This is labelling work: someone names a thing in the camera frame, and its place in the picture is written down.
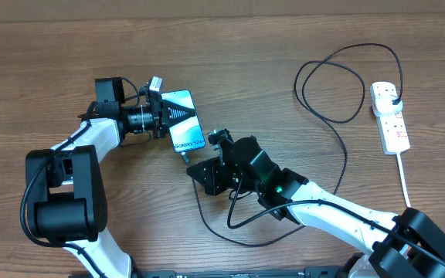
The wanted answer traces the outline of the blue Galaxy smartphone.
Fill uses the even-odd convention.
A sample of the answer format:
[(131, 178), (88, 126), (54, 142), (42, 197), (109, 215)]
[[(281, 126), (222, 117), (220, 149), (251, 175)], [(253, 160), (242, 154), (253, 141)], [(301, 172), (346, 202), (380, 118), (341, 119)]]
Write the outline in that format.
[[(179, 90), (162, 93), (161, 98), (163, 100), (174, 101), (182, 98), (192, 99), (192, 95), (189, 90)], [(206, 145), (206, 140), (202, 132), (198, 114), (181, 122), (180, 124), (169, 127), (168, 131), (172, 140), (174, 152), (176, 153), (198, 150), (204, 148)]]

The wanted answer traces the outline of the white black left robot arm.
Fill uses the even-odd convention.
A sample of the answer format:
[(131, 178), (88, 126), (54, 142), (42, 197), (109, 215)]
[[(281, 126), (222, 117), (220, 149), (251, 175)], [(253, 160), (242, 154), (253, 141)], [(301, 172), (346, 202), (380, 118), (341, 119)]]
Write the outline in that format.
[(65, 249), (91, 277), (140, 277), (142, 272), (107, 228), (107, 198), (100, 162), (127, 134), (171, 136), (173, 150), (195, 148), (199, 129), (189, 90), (164, 93), (154, 76), (134, 91), (128, 106), (122, 76), (95, 81), (96, 100), (80, 115), (80, 127), (65, 141), (25, 157), (20, 224), (38, 246)]

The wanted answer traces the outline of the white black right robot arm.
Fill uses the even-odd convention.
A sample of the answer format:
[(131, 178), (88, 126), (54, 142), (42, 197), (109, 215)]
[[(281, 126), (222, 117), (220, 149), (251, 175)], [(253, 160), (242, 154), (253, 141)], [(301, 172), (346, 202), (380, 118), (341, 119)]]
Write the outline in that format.
[(219, 155), (188, 167), (188, 176), (208, 195), (254, 192), (276, 219), (320, 229), (355, 247), (358, 253), (342, 276), (445, 277), (445, 233), (420, 210), (397, 215), (333, 195), (280, 168), (253, 136), (233, 141), (220, 130), (209, 135), (209, 143)]

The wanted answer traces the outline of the white power strip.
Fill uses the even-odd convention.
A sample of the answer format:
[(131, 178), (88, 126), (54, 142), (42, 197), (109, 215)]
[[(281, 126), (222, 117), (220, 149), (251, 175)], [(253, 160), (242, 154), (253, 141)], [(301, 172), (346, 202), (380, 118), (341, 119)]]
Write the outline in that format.
[[(398, 97), (396, 86), (389, 82), (375, 82), (370, 86), (369, 91), (372, 99), (375, 95), (393, 95)], [(397, 155), (410, 149), (402, 111), (383, 117), (375, 116), (375, 118), (379, 129), (382, 149), (385, 154)]]

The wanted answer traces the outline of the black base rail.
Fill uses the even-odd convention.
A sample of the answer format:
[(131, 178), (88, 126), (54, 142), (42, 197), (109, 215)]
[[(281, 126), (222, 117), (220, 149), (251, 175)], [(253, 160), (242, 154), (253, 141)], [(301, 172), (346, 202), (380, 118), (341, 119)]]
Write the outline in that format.
[(144, 278), (335, 278), (347, 277), (350, 267), (346, 266), (307, 266), (302, 270), (245, 270), (245, 271), (205, 271), (177, 273), (173, 270), (140, 272), (134, 277)]

